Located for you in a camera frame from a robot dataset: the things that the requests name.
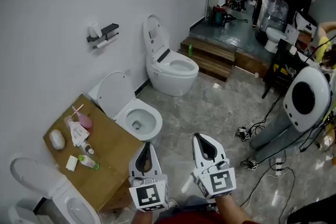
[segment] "wooden table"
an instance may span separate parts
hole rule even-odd
[[[74,147],[71,135],[64,123],[64,117],[72,115],[75,108],[84,104],[80,113],[93,121],[87,141],[94,149],[92,159],[100,164],[98,170],[83,166],[79,161],[74,172],[67,170],[66,164],[70,155],[78,157],[82,151]],[[50,127],[44,135],[44,141],[59,165],[61,172],[71,181],[88,203],[96,210],[107,210],[127,206],[131,201],[128,191],[128,164],[142,142],[117,125],[99,110],[90,100],[81,95]],[[50,131],[59,130],[66,140],[65,148],[55,150],[50,142]]]

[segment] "green bottle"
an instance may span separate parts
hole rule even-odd
[[[189,45],[189,52],[188,52],[188,56],[189,58],[191,58],[193,56],[193,45],[190,43]]]

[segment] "wooden step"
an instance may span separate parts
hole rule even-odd
[[[186,49],[180,49],[178,53],[188,56],[188,51]],[[231,72],[231,66],[228,64],[214,60],[208,56],[204,56],[198,52],[193,52],[192,60],[196,62],[199,66],[199,70],[216,79],[226,81]]]
[[[231,66],[235,62],[235,54],[233,52],[198,38],[187,37],[181,42],[181,48],[188,50],[190,44],[193,46],[193,52],[208,56],[220,62],[225,62]]]

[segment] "person in yellow shirt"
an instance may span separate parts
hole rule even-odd
[[[331,45],[327,33],[336,30],[336,22],[325,22],[319,25],[318,37],[320,48],[316,51],[315,61],[329,69],[336,68],[336,45]]]

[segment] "black circle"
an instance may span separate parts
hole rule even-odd
[[[315,106],[315,94],[306,82],[300,81],[293,88],[292,101],[299,113],[307,115]]]

